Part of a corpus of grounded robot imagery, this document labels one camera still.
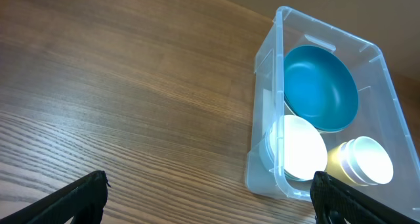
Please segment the pink cup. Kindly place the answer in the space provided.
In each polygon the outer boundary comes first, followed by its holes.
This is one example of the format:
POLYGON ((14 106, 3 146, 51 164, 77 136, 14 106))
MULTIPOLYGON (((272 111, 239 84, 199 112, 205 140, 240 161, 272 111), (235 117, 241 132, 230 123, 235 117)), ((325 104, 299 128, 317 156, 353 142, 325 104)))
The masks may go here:
POLYGON ((343 143, 339 151, 339 161, 343 172, 341 181, 350 186, 368 186, 368 184, 357 173, 355 165, 352 164, 350 145, 353 141, 354 139, 343 143))

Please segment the dark blue bowl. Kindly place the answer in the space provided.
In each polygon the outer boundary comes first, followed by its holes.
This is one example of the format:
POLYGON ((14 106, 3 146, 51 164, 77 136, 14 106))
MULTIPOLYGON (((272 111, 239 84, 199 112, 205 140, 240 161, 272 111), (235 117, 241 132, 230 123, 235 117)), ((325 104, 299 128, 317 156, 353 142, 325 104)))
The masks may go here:
POLYGON ((358 90, 346 65, 331 52, 303 45, 291 50, 283 62, 285 101, 295 107, 336 108, 354 121, 359 108, 358 90))

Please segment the light blue small bowl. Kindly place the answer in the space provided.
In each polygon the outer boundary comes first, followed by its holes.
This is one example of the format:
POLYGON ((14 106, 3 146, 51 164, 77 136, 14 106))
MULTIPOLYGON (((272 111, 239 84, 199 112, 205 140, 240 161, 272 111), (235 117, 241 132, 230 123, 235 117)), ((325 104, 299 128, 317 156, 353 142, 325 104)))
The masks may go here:
POLYGON ((259 143, 259 156, 265 170, 269 172, 273 172, 274 157, 273 157, 272 148, 270 146, 270 141, 268 137, 265 137, 259 143))

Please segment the mint green small bowl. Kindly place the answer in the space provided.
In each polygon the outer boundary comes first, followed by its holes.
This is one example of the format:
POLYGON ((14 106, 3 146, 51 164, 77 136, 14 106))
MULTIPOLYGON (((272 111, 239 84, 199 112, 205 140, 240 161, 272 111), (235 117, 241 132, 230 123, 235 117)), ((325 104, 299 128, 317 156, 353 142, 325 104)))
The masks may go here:
POLYGON ((265 168, 269 172, 272 172, 272 170, 274 169, 274 150, 276 148, 273 145, 276 142, 276 140, 273 139, 275 136, 272 135, 271 129, 269 129, 264 134, 264 136, 265 136, 264 146, 260 147, 260 157, 265 168))

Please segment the clear plastic storage container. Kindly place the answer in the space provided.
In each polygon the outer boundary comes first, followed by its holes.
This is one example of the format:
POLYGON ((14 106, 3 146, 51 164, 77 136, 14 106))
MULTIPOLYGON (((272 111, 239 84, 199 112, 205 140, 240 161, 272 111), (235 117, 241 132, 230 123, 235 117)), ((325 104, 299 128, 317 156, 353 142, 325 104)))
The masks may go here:
POLYGON ((351 186, 414 220, 419 219, 419 158, 406 125, 383 54, 376 45, 291 7, 276 11, 273 25, 255 56, 255 100, 251 150, 247 155, 245 184, 259 195, 275 199, 310 200, 312 180, 295 181, 284 172, 284 142, 276 142, 273 172, 265 170, 259 143, 273 123, 284 126, 284 58, 293 49, 311 45, 339 58, 355 80, 359 96, 354 121, 337 133, 320 133, 327 153, 352 139, 366 136, 388 153, 394 175, 385 185, 351 186), (270 127, 263 127, 263 89, 272 91, 274 112, 270 127))

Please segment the pale green cup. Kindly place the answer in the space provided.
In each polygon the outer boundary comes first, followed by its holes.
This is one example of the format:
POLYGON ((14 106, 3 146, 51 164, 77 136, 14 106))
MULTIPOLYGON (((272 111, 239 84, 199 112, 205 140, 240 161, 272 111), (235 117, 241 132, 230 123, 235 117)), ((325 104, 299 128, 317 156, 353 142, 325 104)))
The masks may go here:
POLYGON ((390 156, 370 137, 362 136, 349 142, 347 162, 355 181, 361 185, 385 185, 394 175, 390 156))

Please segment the cream white bowl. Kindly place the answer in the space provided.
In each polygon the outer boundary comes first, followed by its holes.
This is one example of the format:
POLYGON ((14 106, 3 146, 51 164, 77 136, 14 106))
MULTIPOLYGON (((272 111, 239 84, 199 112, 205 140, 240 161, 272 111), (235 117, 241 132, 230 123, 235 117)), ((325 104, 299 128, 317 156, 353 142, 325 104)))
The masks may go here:
POLYGON ((322 108, 310 109, 308 106, 295 107, 285 101, 285 105, 294 115, 311 123, 320 133, 337 133, 349 126, 350 120, 340 116, 336 108, 322 104, 322 108))

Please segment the yellow cup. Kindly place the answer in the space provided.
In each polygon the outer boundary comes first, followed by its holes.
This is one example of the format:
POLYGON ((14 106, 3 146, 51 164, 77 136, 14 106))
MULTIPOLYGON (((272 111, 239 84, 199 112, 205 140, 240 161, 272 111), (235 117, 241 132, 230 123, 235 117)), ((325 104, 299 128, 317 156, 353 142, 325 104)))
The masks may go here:
POLYGON ((344 154, 343 149, 346 147, 346 144, 347 142, 344 142, 327 153, 327 167, 325 172, 347 185, 359 186, 357 182, 351 179, 343 167, 344 160, 342 159, 342 156, 344 154))

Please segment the pale pink small bowl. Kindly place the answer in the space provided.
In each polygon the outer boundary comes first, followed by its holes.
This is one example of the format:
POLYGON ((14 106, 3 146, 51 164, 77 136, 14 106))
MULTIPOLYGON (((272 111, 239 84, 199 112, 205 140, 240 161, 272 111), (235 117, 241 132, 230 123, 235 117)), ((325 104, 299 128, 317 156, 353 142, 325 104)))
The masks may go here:
POLYGON ((295 115, 281 118, 283 127, 273 123, 269 142, 274 155, 276 142, 283 141, 283 169, 285 175, 295 181, 309 181, 317 171, 327 166, 327 148, 318 130, 305 119, 295 115))

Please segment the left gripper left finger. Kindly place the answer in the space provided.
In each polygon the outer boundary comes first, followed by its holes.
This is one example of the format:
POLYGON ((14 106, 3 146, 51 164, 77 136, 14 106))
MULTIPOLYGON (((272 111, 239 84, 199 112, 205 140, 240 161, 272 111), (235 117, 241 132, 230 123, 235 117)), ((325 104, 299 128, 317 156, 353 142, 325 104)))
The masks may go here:
POLYGON ((108 199, 108 179, 96 170, 1 219, 2 223, 99 224, 108 199))

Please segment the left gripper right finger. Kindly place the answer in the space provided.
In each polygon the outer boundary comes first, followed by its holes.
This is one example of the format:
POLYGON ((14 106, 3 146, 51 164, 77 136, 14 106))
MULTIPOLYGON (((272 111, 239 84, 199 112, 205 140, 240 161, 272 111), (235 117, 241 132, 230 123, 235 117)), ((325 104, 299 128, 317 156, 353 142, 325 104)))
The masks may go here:
POLYGON ((314 174, 310 198, 317 224, 418 224, 323 171, 314 174))

